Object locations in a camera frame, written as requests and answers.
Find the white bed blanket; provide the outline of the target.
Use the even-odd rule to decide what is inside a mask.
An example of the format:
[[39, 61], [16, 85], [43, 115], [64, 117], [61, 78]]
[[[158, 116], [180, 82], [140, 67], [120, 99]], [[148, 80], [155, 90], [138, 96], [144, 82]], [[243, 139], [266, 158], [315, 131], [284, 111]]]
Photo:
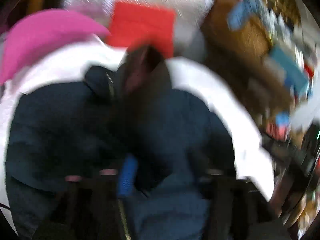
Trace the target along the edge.
[[[20, 97], [54, 83], [80, 81], [90, 63], [117, 70], [126, 50], [104, 44], [96, 35], [87, 41], [71, 43], [32, 66], [23, 67], [5, 84], [1, 98], [1, 203], [7, 205], [4, 162], [9, 129]], [[166, 60], [172, 86], [198, 96], [214, 112], [232, 137], [236, 176], [251, 178], [266, 200], [274, 191], [271, 158], [261, 146], [261, 135], [245, 108], [236, 100], [226, 83], [204, 65], [185, 57]]]

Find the light blue cloth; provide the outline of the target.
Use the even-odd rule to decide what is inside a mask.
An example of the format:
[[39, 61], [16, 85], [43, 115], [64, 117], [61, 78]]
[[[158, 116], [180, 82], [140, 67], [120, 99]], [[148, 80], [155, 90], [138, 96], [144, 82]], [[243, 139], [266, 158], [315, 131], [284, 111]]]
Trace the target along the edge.
[[240, 30], [251, 16], [259, 16], [261, 0], [241, 0], [228, 13], [227, 24], [232, 31]]

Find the dark navy garment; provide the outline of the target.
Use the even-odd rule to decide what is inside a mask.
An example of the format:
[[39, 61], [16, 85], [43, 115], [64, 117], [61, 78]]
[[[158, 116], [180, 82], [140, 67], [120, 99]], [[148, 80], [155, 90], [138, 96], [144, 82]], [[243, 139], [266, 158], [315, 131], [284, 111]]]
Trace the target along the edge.
[[66, 177], [92, 178], [129, 155], [133, 239], [202, 239], [210, 203], [197, 181], [208, 170], [235, 178], [233, 142], [201, 99], [172, 86], [154, 47], [130, 51], [118, 70], [91, 66], [83, 81], [22, 96], [5, 161], [19, 238], [75, 239]]

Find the pink pillow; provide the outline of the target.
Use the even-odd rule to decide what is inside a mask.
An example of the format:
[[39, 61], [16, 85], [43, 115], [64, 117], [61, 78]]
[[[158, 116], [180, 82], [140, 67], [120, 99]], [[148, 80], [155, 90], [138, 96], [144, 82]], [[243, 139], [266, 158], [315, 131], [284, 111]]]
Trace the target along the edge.
[[48, 53], [93, 34], [107, 37], [110, 32], [76, 11], [47, 9], [26, 16], [9, 30], [3, 43], [1, 85]]

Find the red pillow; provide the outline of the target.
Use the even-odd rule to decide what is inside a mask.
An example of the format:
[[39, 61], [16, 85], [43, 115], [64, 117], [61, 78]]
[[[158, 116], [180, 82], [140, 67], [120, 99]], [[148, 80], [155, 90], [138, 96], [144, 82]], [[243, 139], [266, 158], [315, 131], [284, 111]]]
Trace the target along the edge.
[[171, 9], [117, 1], [106, 44], [134, 49], [154, 46], [164, 58], [174, 55], [175, 12]]

